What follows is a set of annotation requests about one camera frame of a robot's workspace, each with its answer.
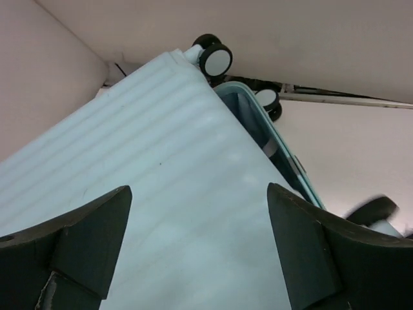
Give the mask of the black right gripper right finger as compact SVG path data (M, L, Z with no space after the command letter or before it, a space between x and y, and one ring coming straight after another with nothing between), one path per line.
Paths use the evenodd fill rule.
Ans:
M412 240L364 228L271 183L267 201L293 309L412 309Z

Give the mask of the light blue hardshell suitcase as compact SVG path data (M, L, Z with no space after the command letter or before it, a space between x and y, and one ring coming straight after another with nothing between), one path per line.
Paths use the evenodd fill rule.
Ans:
M128 223L99 309L293 309L267 188L325 211L274 128L272 88L211 87L232 64L212 35L157 56L1 163L1 237L122 186ZM343 219L398 233L379 196Z

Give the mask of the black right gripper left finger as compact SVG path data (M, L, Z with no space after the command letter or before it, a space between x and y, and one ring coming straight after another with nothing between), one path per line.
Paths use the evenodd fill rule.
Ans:
M127 185L1 237L1 309L99 309L132 203Z

